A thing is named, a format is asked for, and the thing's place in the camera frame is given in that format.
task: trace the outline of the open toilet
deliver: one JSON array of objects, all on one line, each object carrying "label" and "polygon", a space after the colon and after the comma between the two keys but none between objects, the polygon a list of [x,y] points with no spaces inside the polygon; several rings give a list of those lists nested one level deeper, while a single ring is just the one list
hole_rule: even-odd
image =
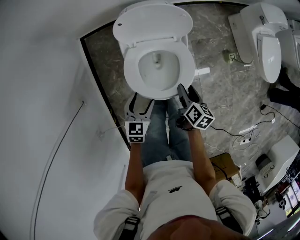
[{"label": "open toilet", "polygon": [[261,77],[274,83],[280,72],[279,31],[288,29],[284,12],[271,4],[256,3],[228,17],[241,60],[251,64]]},{"label": "open toilet", "polygon": [[113,25],[124,57],[124,76],[140,95],[165,100],[178,84],[188,88],[195,62],[188,49],[191,16],[167,1],[149,0],[124,9]]},{"label": "open toilet", "polygon": [[277,34],[282,51],[282,61],[300,71],[300,22],[288,20],[289,29]]}]

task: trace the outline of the black pants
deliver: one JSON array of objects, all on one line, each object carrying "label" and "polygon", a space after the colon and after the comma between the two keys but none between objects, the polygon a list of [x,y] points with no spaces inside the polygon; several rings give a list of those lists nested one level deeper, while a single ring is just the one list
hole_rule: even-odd
[{"label": "black pants", "polygon": [[280,85],[288,89],[288,91],[283,91],[278,88],[270,89],[270,101],[290,106],[300,112],[300,88],[291,82],[286,73],[280,72],[279,82]]}]

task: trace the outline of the person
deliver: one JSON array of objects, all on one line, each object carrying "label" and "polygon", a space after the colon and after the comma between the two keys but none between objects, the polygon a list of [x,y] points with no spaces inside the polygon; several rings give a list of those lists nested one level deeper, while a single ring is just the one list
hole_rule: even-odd
[{"label": "person", "polygon": [[[174,99],[155,101],[145,142],[131,145],[125,190],[96,215],[99,240],[118,240],[125,220],[134,216],[141,220],[135,240],[249,239],[256,217],[252,202],[229,181],[216,181],[201,132],[177,128],[177,118]],[[221,206],[243,234],[218,220]]]},{"label": "person", "polygon": [[272,85],[268,91],[270,101],[273,103],[290,106],[300,112],[300,88],[291,82],[286,72],[287,68],[281,67],[278,81],[280,85],[286,88],[288,91],[273,88],[274,85]]}]

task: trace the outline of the t-shirt logo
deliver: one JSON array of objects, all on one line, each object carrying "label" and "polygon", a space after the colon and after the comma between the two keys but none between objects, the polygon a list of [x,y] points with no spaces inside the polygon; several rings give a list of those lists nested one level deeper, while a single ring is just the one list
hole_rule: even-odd
[{"label": "t-shirt logo", "polygon": [[182,187],[182,186],[174,187],[173,189],[169,190],[169,192],[170,192],[170,193],[173,193],[173,192],[179,191],[179,189],[180,189],[181,187]]}]

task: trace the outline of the tile floor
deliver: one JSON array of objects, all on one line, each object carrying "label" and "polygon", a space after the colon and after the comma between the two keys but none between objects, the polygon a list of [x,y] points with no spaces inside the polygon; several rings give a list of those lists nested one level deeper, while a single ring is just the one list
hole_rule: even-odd
[{"label": "tile floor", "polygon": [[[269,101],[267,90],[270,84],[259,76],[253,66],[244,67],[238,62],[228,64],[224,61],[224,50],[237,53],[227,17],[238,13],[243,7],[227,4],[192,4],[180,7],[189,12],[194,21],[188,37],[196,67],[210,68],[210,74],[195,76],[193,86],[213,111],[216,117],[213,123],[215,128],[223,128],[238,135],[241,130],[262,120],[271,120],[272,114],[261,115],[262,103],[276,108],[296,124],[299,123],[300,113],[295,109]],[[124,78],[124,59],[112,29],[112,26],[102,29],[85,41],[106,95],[122,125],[123,107],[133,92]],[[292,82],[300,86],[300,73],[291,68],[288,74]],[[268,113],[269,110],[271,111],[266,108],[263,113]],[[254,134],[259,135],[251,141],[256,145],[240,146],[235,142],[234,149],[236,137],[212,128],[202,131],[202,135],[207,144],[229,152],[236,165],[242,167],[243,176],[255,174],[255,160],[285,135],[289,134],[296,143],[299,142],[297,128],[278,113],[275,116],[274,124],[262,123],[257,126],[259,130]],[[210,157],[221,153],[208,145],[205,147]]]}]

